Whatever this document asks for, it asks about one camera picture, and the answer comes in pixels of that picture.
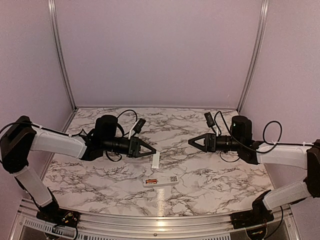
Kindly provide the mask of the white battery compartment cover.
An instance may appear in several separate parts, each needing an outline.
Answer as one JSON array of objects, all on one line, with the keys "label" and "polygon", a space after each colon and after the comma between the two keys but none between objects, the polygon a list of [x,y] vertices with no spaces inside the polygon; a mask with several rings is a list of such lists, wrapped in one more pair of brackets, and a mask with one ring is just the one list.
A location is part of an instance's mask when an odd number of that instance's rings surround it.
[{"label": "white battery compartment cover", "polygon": [[159,165],[160,165],[160,152],[156,152],[153,156],[152,156],[152,168],[153,169],[159,169]]}]

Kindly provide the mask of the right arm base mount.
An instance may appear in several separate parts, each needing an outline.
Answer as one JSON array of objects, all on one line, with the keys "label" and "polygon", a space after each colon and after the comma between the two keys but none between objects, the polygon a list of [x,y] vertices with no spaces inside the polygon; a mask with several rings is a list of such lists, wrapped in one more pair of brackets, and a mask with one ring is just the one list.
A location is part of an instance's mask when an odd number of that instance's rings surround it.
[{"label": "right arm base mount", "polygon": [[270,211],[267,211],[266,213],[254,213],[253,210],[232,213],[230,218],[234,229],[266,224],[275,219]]}]

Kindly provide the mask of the white remote control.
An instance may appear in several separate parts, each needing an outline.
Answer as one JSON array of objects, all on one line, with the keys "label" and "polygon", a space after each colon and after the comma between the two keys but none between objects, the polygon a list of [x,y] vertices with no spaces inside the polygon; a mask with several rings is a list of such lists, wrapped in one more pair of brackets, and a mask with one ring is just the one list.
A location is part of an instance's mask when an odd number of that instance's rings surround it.
[{"label": "white remote control", "polygon": [[[157,184],[146,185],[146,180],[148,179],[157,179]],[[179,183],[179,178],[177,176],[168,176],[168,177],[157,177],[157,178],[144,178],[142,184],[145,188],[154,188],[154,187],[166,187],[173,186]]]}]

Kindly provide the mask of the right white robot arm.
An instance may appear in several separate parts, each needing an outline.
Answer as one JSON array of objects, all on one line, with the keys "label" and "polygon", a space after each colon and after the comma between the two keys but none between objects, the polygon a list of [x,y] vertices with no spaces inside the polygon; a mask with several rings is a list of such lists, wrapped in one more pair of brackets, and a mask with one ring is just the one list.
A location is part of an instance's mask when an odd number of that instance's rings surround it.
[{"label": "right white robot arm", "polygon": [[273,209],[304,199],[320,196],[320,141],[313,143],[283,143],[254,141],[252,122],[243,115],[231,119],[226,127],[228,134],[220,131],[206,133],[188,140],[188,144],[205,153],[236,152],[239,159],[251,165],[274,164],[292,166],[307,171],[304,180],[262,193],[252,202],[252,209],[233,215],[233,220],[258,224],[271,216]]}]

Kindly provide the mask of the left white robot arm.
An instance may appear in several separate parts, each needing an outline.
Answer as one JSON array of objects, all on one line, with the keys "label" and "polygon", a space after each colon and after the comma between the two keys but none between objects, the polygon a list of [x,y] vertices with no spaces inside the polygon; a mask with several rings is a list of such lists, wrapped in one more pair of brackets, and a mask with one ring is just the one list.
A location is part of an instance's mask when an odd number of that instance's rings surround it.
[{"label": "left white robot arm", "polygon": [[67,134],[45,128],[22,115],[0,130],[0,156],[3,168],[12,174],[20,186],[32,197],[38,209],[53,223],[63,219],[51,191],[29,166],[31,151],[50,152],[82,161],[94,161],[108,153],[128,158],[156,154],[156,149],[134,135],[125,137],[118,117],[103,115],[86,134]]}]

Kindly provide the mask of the orange AA battery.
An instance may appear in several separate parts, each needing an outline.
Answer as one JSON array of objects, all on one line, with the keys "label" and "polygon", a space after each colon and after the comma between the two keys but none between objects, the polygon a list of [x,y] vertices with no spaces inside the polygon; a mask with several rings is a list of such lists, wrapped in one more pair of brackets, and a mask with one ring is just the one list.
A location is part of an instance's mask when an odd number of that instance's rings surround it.
[{"label": "orange AA battery", "polygon": [[158,182],[157,179],[147,179],[145,182]]}]

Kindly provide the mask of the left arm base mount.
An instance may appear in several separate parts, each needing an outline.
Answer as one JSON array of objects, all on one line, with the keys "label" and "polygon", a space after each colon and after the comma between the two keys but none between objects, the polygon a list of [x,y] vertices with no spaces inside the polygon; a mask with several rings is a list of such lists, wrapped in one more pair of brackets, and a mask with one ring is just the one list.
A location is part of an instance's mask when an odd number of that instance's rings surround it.
[{"label": "left arm base mount", "polygon": [[38,211],[36,218],[58,226],[75,228],[80,219],[80,213],[74,210],[59,208],[50,212]]}]

